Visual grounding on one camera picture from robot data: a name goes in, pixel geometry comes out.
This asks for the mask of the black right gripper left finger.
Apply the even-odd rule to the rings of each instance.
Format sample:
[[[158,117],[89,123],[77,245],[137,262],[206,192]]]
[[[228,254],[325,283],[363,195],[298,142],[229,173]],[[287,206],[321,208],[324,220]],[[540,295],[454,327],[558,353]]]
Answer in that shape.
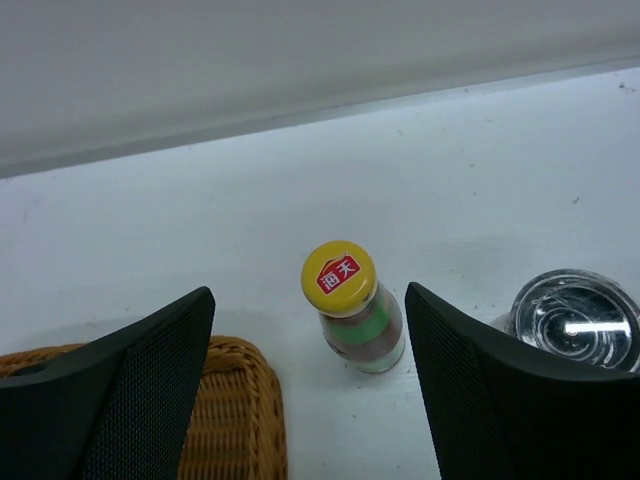
[[[177,478],[214,312],[199,287],[2,378],[2,478]]]

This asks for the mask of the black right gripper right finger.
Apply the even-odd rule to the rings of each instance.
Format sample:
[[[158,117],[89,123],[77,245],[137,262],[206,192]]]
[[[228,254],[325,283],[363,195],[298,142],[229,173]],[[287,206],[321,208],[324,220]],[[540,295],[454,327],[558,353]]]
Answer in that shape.
[[[442,478],[638,478],[637,374],[527,345],[417,282],[405,307]]]

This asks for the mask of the black top salt grinder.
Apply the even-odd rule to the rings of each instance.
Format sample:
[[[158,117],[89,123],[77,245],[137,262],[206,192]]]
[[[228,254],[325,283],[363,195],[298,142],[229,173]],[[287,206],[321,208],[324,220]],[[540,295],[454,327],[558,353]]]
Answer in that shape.
[[[594,272],[558,269],[536,276],[491,326],[561,358],[639,371],[639,304]]]

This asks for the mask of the yellow cap green label bottle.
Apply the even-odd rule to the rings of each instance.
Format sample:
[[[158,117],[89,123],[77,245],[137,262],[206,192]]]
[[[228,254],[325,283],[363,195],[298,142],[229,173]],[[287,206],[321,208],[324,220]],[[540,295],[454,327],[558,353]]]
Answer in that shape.
[[[369,374],[399,362],[405,350],[402,312],[365,249],[346,240],[326,242],[307,257],[300,281],[337,355]]]

